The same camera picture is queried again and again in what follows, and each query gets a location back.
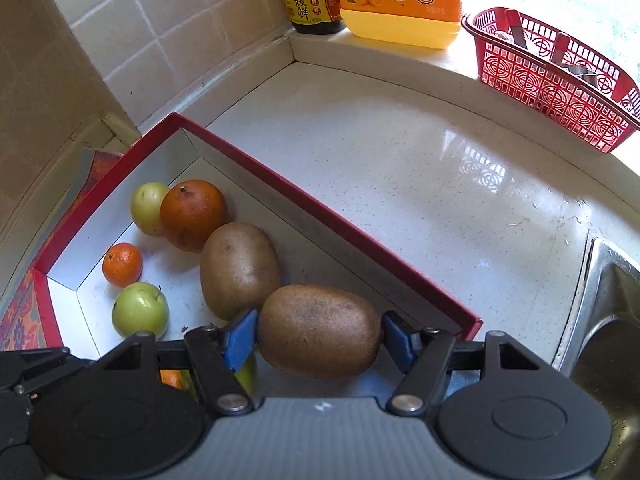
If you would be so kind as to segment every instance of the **box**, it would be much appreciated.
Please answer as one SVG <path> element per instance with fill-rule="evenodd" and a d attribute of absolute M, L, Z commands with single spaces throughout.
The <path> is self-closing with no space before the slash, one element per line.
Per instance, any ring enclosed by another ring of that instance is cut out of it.
<path fill-rule="evenodd" d="M 279 174 L 174 113 L 106 173 L 36 261 L 35 290 L 48 346 L 67 346 L 78 357 L 97 359 L 122 341 L 111 323 L 120 289 L 104 279 L 101 269 L 104 254 L 117 242 L 140 248 L 140 280 L 160 286 L 168 300 L 170 323 L 163 339 L 181 338 L 203 324 L 222 324 L 202 298 L 200 256 L 143 234 L 129 213 L 130 197 L 141 184 L 172 186 L 190 178 L 217 186 L 231 219 L 253 223 L 269 235 L 285 284 L 341 288 L 366 298 L 380 312 L 398 310 L 416 326 L 436 326 L 461 339 L 478 332 L 478 316 L 398 256 Z M 397 379 L 386 351 L 372 368 L 373 382 L 342 382 L 340 393 L 370 394 L 385 378 Z M 258 377 L 270 395 L 285 394 L 289 387 L 283 384 L 301 386 L 260 360 Z M 317 381 L 305 384 L 309 394 L 323 394 Z"/>

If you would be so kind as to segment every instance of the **speckled countertop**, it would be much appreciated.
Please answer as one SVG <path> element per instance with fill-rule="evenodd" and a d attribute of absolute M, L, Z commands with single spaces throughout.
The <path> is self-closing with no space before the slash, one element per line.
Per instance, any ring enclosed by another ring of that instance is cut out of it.
<path fill-rule="evenodd" d="M 588 238 L 640 256 L 640 218 L 558 156 L 373 78 L 287 66 L 209 125 L 548 361 Z"/>

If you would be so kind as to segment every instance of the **gray gripper base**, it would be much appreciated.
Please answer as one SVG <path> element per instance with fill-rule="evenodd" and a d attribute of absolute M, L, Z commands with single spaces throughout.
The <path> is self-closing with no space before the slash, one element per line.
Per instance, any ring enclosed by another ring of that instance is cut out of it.
<path fill-rule="evenodd" d="M 579 480 L 592 477 L 582 475 Z M 426 426 L 373 398 L 269 398 L 222 418 L 200 447 L 153 480 L 487 480 L 455 462 Z"/>

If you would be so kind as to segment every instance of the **yellow liquid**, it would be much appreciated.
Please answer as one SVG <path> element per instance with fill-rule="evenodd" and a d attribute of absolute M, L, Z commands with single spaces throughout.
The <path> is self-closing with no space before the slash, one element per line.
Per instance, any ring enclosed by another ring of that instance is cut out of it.
<path fill-rule="evenodd" d="M 361 10 L 343 9 L 340 14 L 349 30 L 361 38 L 428 48 L 447 48 L 455 41 L 461 28 L 459 22 L 440 22 Z"/>

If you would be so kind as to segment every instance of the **basket rim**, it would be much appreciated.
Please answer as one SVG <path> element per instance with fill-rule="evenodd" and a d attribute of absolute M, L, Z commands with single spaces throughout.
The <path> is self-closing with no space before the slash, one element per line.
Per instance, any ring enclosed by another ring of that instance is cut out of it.
<path fill-rule="evenodd" d="M 462 20 L 460 20 L 460 24 L 462 25 L 462 27 L 472 36 L 475 37 L 479 37 L 482 38 L 485 42 L 487 43 L 491 43 L 494 46 L 498 46 L 500 48 L 503 48 L 504 50 L 507 50 L 508 52 L 511 52 L 512 54 L 514 54 L 515 56 L 519 56 L 522 57 L 538 66 L 540 66 L 541 68 L 544 68 L 545 70 L 547 70 L 548 72 L 551 72 L 552 74 L 565 79 L 567 82 L 571 83 L 573 86 L 579 88 L 580 90 L 582 90 L 583 92 L 585 92 L 587 95 L 589 95 L 591 98 L 596 99 L 596 101 L 599 101 L 600 104 L 602 104 L 603 106 L 606 106 L 608 108 L 612 108 L 619 116 L 621 116 L 625 121 L 627 121 L 629 124 L 631 124 L 632 126 L 635 127 L 636 130 L 640 130 L 640 117 L 636 117 L 635 115 L 629 113 L 628 111 L 626 111 L 622 106 L 620 106 L 620 104 L 618 104 L 617 102 L 615 102 L 613 99 L 611 99 L 611 97 L 603 95 L 601 92 L 597 91 L 596 89 L 594 89 L 593 87 L 591 87 L 591 85 L 585 83 L 582 79 L 580 79 L 579 77 L 571 74 L 570 72 L 567 72 L 566 70 L 563 70 L 562 68 L 560 68 L 558 65 L 556 65 L 555 63 L 551 63 L 550 61 L 541 58 L 540 56 L 538 56 L 537 54 L 534 54 L 532 52 L 529 52 L 528 50 L 514 45 L 513 43 L 509 43 L 506 40 L 502 40 L 501 38 L 498 38 L 498 36 L 494 36 L 493 34 L 489 34 L 487 32 L 484 32 L 482 30 L 480 30 L 479 28 L 477 28 L 474 24 L 473 24 L 473 20 L 478 17 L 480 14 L 483 14 L 484 12 L 489 12 L 491 10 L 499 10 L 499 9 L 507 9 L 507 7 L 491 7 L 490 9 L 485 9 L 485 10 L 481 10 L 479 12 L 475 12 L 475 13 L 471 13 L 468 12 L 466 13 L 463 17 Z M 560 30 L 556 27 L 552 27 L 551 25 L 547 25 L 544 22 L 540 22 L 539 20 L 535 19 L 532 16 L 529 16 L 528 14 L 524 14 L 524 13 L 520 13 L 521 16 L 524 16 L 525 18 L 529 19 L 529 20 L 533 20 L 537 23 L 539 23 L 540 25 L 543 26 L 547 26 L 548 28 L 552 28 L 554 30 Z M 569 38 L 571 38 L 572 41 L 577 41 L 578 43 L 581 43 L 585 46 L 587 46 L 585 43 L 581 42 L 580 40 L 578 40 L 577 38 L 574 38 L 573 36 L 569 35 Z M 615 62 L 609 60 L 608 57 L 603 56 L 602 54 L 600 54 L 598 51 L 593 50 L 591 47 L 587 46 L 587 48 L 593 52 L 594 54 L 597 54 L 598 56 L 600 56 L 602 59 L 605 59 L 609 64 L 612 64 L 613 66 L 617 67 L 617 69 L 621 72 L 624 73 L 627 77 L 629 77 L 631 79 L 631 81 L 634 83 L 634 85 L 636 86 L 636 90 L 638 91 L 638 93 L 640 94 L 640 90 L 638 90 L 638 85 L 636 84 L 635 80 L 622 68 L 620 68 Z M 619 146 L 623 140 L 627 139 L 628 136 L 625 136 L 624 138 L 620 138 L 616 141 L 616 143 L 614 144 L 615 147 Z"/>

